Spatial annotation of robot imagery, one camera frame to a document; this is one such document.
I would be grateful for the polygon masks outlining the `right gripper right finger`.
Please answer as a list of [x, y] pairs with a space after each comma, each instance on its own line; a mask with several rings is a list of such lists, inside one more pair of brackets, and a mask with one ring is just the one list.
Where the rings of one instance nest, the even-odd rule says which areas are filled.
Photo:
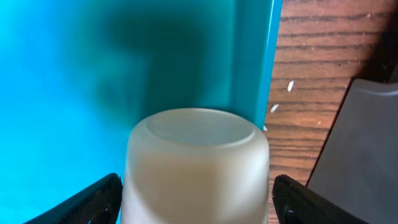
[[367, 224], [287, 175], [275, 178], [272, 201], [280, 224]]

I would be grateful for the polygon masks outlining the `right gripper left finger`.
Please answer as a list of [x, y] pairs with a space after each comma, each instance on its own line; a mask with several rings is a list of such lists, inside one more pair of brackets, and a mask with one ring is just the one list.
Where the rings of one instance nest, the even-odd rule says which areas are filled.
[[122, 192], [120, 176], [111, 173], [25, 224], [116, 224]]

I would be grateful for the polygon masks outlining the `white paper cup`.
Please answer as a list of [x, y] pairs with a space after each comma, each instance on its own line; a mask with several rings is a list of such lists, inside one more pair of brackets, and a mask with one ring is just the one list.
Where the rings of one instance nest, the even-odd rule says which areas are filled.
[[265, 224], [269, 143], [232, 113], [167, 110], [130, 133], [122, 223]]

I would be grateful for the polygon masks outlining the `grey dishwasher rack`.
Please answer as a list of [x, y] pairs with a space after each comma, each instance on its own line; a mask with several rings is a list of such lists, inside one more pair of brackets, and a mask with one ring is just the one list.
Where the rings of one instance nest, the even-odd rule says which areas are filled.
[[397, 84], [352, 83], [308, 188], [368, 223], [397, 224]]

